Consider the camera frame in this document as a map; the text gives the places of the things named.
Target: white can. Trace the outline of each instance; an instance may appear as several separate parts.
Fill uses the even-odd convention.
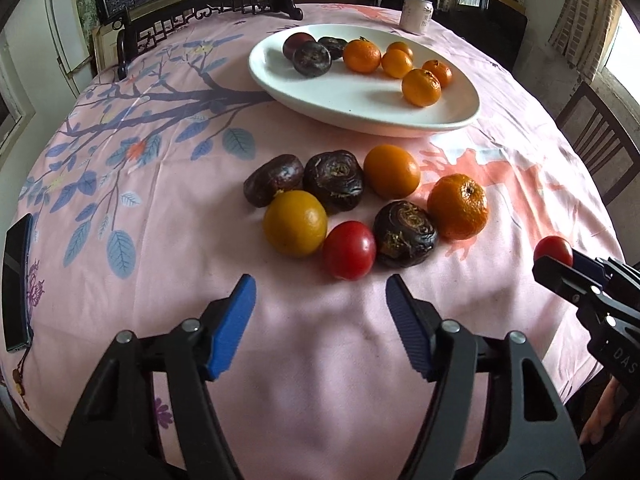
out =
[[[433,16],[429,0],[405,0],[400,16],[400,28],[412,34],[424,34]]]

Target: metal bolt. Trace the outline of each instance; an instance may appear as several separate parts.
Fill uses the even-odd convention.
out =
[[[182,329],[185,332],[197,332],[200,328],[200,321],[197,319],[185,319],[182,322]]]
[[[460,325],[457,321],[453,321],[452,319],[445,319],[442,322],[442,329],[445,332],[449,332],[450,334],[455,334],[460,332]]]
[[[121,344],[128,343],[132,339],[133,332],[131,330],[123,330],[122,332],[118,332],[118,335],[116,336],[116,341]]]
[[[509,339],[516,343],[516,345],[521,345],[527,340],[527,337],[522,332],[514,330],[509,334]]]

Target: orange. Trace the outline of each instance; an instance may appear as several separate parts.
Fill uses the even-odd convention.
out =
[[[420,185],[420,167],[411,153],[392,144],[373,148],[362,169],[366,182],[386,200],[405,198]]]
[[[382,70],[395,79],[402,79],[413,67],[411,58],[402,50],[394,48],[382,56]]]
[[[318,199],[301,190],[273,199],[262,220],[267,241],[286,256],[303,258],[315,253],[326,238],[326,212]]]
[[[489,218],[484,189],[461,173],[437,181],[427,199],[427,213],[440,235],[449,240],[476,236]]]
[[[436,104],[442,90],[431,72],[414,68],[402,78],[402,95],[412,105],[425,107]]]
[[[380,49],[365,38],[350,41],[342,52],[342,59],[347,68],[360,74],[375,72],[381,58]]]
[[[430,59],[424,63],[422,69],[427,70],[428,72],[431,72],[434,76],[436,76],[436,79],[440,83],[440,87],[443,90],[451,84],[453,74],[451,73],[449,65],[447,65],[446,63],[438,61],[437,59]]]
[[[414,51],[411,50],[411,47],[409,47],[409,45],[407,45],[404,41],[393,42],[386,48],[386,51],[389,52],[390,50],[393,50],[393,49],[402,50],[404,53],[406,53],[409,56],[411,60],[414,59]]]

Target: pink tablecloth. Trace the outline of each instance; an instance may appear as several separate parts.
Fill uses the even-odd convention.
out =
[[[404,34],[395,11],[302,7],[303,23]],[[431,387],[410,367],[388,313],[390,271],[334,282],[317,256],[291,260],[267,244],[264,212],[245,201],[242,182],[281,153],[305,162],[347,149],[363,161],[373,146],[394,142],[422,165],[417,201],[445,174],[477,180],[492,211],[487,227],[404,270],[409,288],[473,332],[525,332],[565,399],[593,373],[574,308],[532,278],[532,248],[560,233],[592,256],[622,254],[593,181],[542,106],[491,59],[432,23],[418,40],[476,85],[478,120],[421,139],[340,130],[274,102],[248,73],[252,47],[295,25],[283,15],[238,13],[190,25],[135,60],[127,80],[99,76],[31,171],[17,213],[38,216],[24,383],[28,415],[56,442],[119,330],[167,332],[227,296],[247,272],[258,284],[255,313],[231,370],[210,387],[245,478],[398,476]],[[368,194],[330,226],[371,224],[382,205]],[[10,377],[20,354],[1,347]],[[166,384],[156,382],[166,455],[180,464]],[[462,463],[478,438],[478,382]]]

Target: oval plate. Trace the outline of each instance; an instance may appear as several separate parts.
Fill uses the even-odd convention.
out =
[[[296,32],[308,32],[316,40],[323,36],[373,41],[384,53],[395,41],[404,41],[414,51],[414,66],[430,59],[447,63],[452,83],[433,106],[418,108],[402,97],[401,81],[379,68],[361,75],[347,69],[341,59],[329,72],[306,78],[282,53],[282,44]],[[308,117],[341,128],[391,137],[421,137],[446,132],[471,123],[479,112],[478,91],[450,60],[415,41],[375,28],[354,25],[306,25],[283,30],[258,43],[249,54],[249,72],[276,101]]]

